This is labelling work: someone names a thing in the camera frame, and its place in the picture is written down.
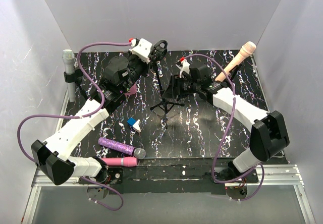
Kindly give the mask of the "black tripod shock-mount stand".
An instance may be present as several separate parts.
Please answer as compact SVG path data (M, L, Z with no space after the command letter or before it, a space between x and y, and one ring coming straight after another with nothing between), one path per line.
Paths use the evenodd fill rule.
M184 106L183 103L171 102L171 101L168 101L164 98L165 91L164 91L161 81L160 81L157 62L166 56L166 54L168 52L167 46L168 46L168 43L166 40L160 40L159 42L157 42L153 46L153 48L149 54L150 64L151 64L150 67L152 68L152 70L154 71L154 73L156 75L156 79L157 79L158 87L159 87L159 93L160 93L160 97L161 97L160 103L152 106L150 108L150 110L153 111L155 108L159 107L164 112L164 115L162 116L162 120L163 120L163 123L165 124L166 129L168 128L167 114L171 111L171 109L174 106L181 106L181 107Z

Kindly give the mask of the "purple glitter microphone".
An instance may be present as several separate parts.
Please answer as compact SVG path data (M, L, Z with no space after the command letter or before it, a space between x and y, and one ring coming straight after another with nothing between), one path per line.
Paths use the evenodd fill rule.
M144 159L146 157L146 151L143 148L134 147L134 146L127 145L118 141L110 140L104 137L99 138L98 144L103 147L133 156L137 159Z

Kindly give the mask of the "pink plastic microphone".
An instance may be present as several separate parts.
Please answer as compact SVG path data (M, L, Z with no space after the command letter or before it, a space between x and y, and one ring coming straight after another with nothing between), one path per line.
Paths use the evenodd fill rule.
M138 165L138 159L135 157L101 158L101 160L108 166L134 167Z

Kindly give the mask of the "beige microphone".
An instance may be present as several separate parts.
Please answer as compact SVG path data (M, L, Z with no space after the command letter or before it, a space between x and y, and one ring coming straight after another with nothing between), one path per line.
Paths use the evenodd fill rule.
M256 44L254 44L251 41L248 41L247 43L245 43L241 47L241 49L239 50L239 52L237 53L237 55L224 68L224 71L227 74L227 76L233 70L233 68L235 66L240 65L246 58L248 58L249 56L251 56L254 53L255 50L256 50Z

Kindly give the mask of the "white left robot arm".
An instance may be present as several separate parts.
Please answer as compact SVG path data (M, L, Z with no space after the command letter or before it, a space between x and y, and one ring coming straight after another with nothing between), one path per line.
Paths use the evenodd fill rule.
M88 133L107 119L126 99L125 94L136 81L148 73L152 64L167 53L160 46L130 50L127 57L111 58L104 69L99 87L103 96L92 92L91 97L77 112L76 119L69 120L59 131L31 145L35 163L55 184L61 185L70 177L91 177L98 184L107 179L103 161L97 157L72 157L71 153Z

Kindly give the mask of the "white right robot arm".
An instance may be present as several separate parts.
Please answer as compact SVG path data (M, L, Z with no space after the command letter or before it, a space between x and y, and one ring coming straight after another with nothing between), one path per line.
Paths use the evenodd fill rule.
M204 64L182 61L177 62L176 66L180 73L171 77L163 94L165 98L180 99L196 93L211 105L233 113L234 118L250 132L249 147L218 173L221 180L242 181L249 169L268 161L290 144L285 120L280 112L265 111L234 95L227 84L212 80L210 69Z

